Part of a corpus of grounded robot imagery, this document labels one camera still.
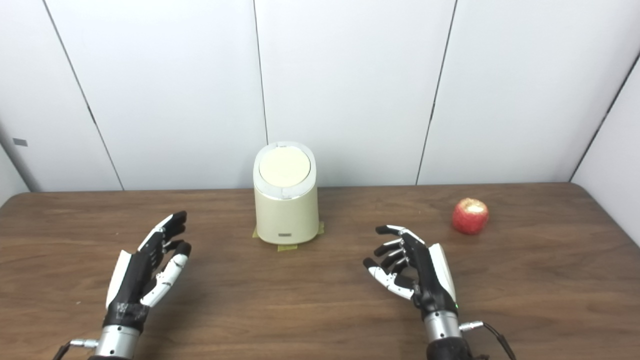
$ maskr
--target round lid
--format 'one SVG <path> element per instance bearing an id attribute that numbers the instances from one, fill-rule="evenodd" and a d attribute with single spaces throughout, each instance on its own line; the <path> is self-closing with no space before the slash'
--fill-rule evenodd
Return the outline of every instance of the round lid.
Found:
<path id="1" fill-rule="evenodd" d="M 311 170 L 309 157 L 293 146 L 275 147 L 261 159 L 260 176 L 269 184 L 288 188 L 300 184 Z"/>

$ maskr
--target red apple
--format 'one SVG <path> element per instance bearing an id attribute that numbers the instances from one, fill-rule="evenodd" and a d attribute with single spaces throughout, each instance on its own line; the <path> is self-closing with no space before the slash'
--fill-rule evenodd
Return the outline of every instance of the red apple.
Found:
<path id="1" fill-rule="evenodd" d="M 463 234 L 479 233 L 489 220 L 489 209 L 476 199 L 466 198 L 460 200 L 453 210 L 453 227 Z"/>

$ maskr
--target cream trash can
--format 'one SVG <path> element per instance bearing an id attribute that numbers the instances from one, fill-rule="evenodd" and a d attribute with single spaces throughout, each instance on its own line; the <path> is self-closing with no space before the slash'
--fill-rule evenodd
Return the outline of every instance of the cream trash can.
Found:
<path id="1" fill-rule="evenodd" d="M 268 243 L 292 245 L 318 233 L 316 159 L 297 142 L 269 144 L 253 164 L 256 232 Z"/>

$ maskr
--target small sticker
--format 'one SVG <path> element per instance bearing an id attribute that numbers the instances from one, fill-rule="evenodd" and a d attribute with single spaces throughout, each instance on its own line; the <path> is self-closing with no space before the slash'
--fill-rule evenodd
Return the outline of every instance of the small sticker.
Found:
<path id="1" fill-rule="evenodd" d="M 29 146 L 27 140 L 18 138 L 13 138 L 13 144 L 17 146 Z"/>

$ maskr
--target white wall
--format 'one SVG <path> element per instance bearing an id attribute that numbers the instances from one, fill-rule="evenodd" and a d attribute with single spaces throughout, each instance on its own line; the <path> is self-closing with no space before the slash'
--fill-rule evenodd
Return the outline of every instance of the white wall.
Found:
<path id="1" fill-rule="evenodd" d="M 252 0 L 47 0 L 126 190 L 251 186 Z"/>
<path id="2" fill-rule="evenodd" d="M 44 3 L 0 2 L 34 190 L 248 187 L 280 140 L 321 186 L 567 181 L 640 51 L 626 0 L 46 3 L 97 126 Z"/>
<path id="3" fill-rule="evenodd" d="M 459 0 L 419 183 L 568 181 L 638 51 L 638 1 Z"/>
<path id="4" fill-rule="evenodd" d="M 0 140 L 36 191 L 122 189 L 41 0 L 0 1 Z"/>
<path id="5" fill-rule="evenodd" d="M 28 192 L 27 186 L 16 171 L 9 157 L 0 147 L 0 206 L 10 197 Z"/>
<path id="6" fill-rule="evenodd" d="M 629 75 L 572 181 L 640 244 L 640 66 Z"/>
<path id="7" fill-rule="evenodd" d="M 318 184 L 415 184 L 454 6 L 256 0 L 269 142 L 314 152 Z"/>

